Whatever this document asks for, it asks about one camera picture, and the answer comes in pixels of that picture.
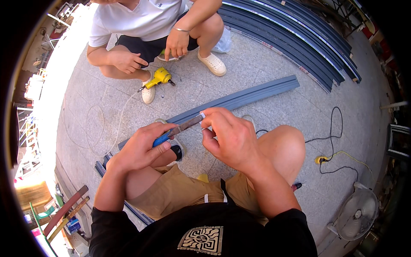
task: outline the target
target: wooden stick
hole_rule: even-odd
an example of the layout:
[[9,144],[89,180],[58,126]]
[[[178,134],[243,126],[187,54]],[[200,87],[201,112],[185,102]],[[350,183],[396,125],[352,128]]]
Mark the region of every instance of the wooden stick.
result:
[[70,212],[65,219],[60,223],[60,225],[57,226],[56,230],[50,235],[50,237],[47,239],[49,243],[53,241],[55,236],[57,236],[58,232],[64,228],[64,226],[69,222],[69,220],[74,217],[74,215],[86,204],[86,202],[90,200],[90,198],[87,196],[84,198],[74,209],[72,212]]
[[48,236],[50,234],[52,228],[57,225],[58,221],[69,211],[69,209],[75,204],[82,196],[88,191],[88,187],[84,185],[80,188],[77,193],[75,193],[65,205],[61,207],[61,209],[54,215],[54,217],[50,220],[46,228],[44,229],[44,235]]

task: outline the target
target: white t-shirt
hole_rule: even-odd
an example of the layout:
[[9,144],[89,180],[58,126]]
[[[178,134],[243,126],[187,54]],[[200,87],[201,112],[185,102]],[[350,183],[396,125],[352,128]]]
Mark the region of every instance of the white t-shirt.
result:
[[102,46],[108,43],[112,33],[139,37],[143,41],[165,37],[187,10],[182,0],[140,0],[134,10],[120,3],[99,5],[88,45]]

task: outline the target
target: electric fan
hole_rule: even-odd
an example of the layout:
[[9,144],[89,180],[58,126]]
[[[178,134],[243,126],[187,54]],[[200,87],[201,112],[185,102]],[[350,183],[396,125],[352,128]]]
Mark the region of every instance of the electric fan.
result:
[[359,182],[354,183],[354,188],[337,220],[327,225],[329,230],[348,241],[362,237],[371,228],[378,213],[375,194]]

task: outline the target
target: white plastic bag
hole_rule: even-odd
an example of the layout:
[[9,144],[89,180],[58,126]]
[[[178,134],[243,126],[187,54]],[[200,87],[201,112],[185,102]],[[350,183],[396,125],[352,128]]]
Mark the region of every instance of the white plastic bag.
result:
[[216,53],[228,53],[231,50],[231,37],[230,31],[224,28],[223,35],[221,36],[219,42],[211,49],[211,51]]

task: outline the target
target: silver bracelet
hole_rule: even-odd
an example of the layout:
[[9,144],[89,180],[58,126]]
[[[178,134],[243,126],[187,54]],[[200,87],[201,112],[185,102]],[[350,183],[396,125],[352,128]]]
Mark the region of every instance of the silver bracelet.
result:
[[186,32],[186,33],[190,33],[189,30],[182,30],[180,28],[176,28],[175,26],[173,26],[173,29],[178,30],[178,31],[183,31],[183,32]]

